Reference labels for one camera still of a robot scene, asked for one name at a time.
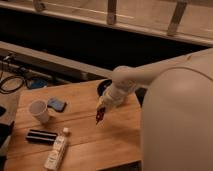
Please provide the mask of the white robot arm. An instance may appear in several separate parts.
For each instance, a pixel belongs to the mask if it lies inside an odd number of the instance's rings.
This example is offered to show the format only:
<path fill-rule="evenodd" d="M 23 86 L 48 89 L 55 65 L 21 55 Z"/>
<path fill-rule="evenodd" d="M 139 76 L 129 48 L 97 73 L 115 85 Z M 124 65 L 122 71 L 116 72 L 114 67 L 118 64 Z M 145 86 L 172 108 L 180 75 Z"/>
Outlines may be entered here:
<path fill-rule="evenodd" d="M 135 90 L 142 103 L 142 171 L 213 171 L 213 48 L 139 67 L 119 66 L 100 96 L 108 112 Z"/>

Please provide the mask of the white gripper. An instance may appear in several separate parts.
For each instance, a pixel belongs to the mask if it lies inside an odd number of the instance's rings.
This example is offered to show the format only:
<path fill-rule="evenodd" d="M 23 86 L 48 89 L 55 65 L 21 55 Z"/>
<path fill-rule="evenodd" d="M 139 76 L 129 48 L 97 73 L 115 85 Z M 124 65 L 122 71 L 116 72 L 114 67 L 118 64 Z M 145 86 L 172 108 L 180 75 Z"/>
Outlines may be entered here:
<path fill-rule="evenodd" d="M 105 110 L 110 111 L 111 107 L 121 105 L 126 96 L 127 96 L 126 92 L 117 88 L 114 85 L 110 85 L 104 91 L 103 96 L 98 99 L 96 110 L 98 111 L 102 109 L 105 105 Z"/>

